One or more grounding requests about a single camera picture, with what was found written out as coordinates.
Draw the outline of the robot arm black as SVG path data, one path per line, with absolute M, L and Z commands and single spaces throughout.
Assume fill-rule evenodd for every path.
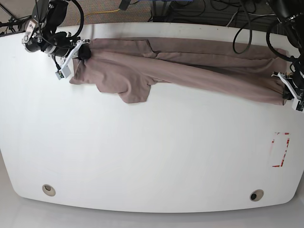
M 83 9 L 76 0 L 71 2 L 80 13 L 79 28 L 74 35 L 57 32 L 67 14 L 67 0 L 37 0 L 22 39 L 28 52 L 41 51 L 53 59 L 58 79 L 71 75 L 68 64 L 72 59 L 88 60 L 91 57 L 90 40 L 80 37 L 85 21 Z
M 293 100 L 292 108 L 304 111 L 304 2 L 302 0 L 268 0 L 266 2 L 277 17 L 266 32 L 269 49 L 279 58 L 290 62 L 291 74 L 277 73 L 284 83 L 283 98 Z M 286 56 L 276 51 L 270 42 L 270 33 L 276 25 L 282 25 L 290 44 L 298 49 L 299 56 Z

